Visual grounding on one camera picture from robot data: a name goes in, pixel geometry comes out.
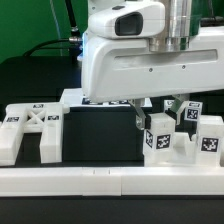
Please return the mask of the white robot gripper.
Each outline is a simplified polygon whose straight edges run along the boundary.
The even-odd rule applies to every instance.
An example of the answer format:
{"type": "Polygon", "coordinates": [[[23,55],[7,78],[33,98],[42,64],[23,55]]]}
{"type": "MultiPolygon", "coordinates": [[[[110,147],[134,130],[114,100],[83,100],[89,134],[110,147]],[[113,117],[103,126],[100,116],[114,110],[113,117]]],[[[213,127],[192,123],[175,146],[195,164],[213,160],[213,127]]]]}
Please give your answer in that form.
{"type": "Polygon", "coordinates": [[[94,102],[128,100],[145,129],[140,98],[174,95],[176,124],[189,95],[224,88],[224,18],[203,19],[193,0],[125,0],[92,14],[82,90],[94,102]]]}

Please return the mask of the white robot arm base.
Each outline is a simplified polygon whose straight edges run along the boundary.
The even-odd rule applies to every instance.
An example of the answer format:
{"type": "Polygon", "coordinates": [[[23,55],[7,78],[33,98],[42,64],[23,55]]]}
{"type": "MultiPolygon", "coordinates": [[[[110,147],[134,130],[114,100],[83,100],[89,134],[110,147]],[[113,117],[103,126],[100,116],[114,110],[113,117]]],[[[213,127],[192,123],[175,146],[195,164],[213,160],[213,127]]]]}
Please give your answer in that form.
{"type": "Polygon", "coordinates": [[[83,61],[85,46],[91,37],[91,34],[88,31],[88,19],[92,14],[97,12],[97,1],[98,0],[78,0],[77,26],[82,38],[81,53],[77,56],[79,62],[83,61]]]}

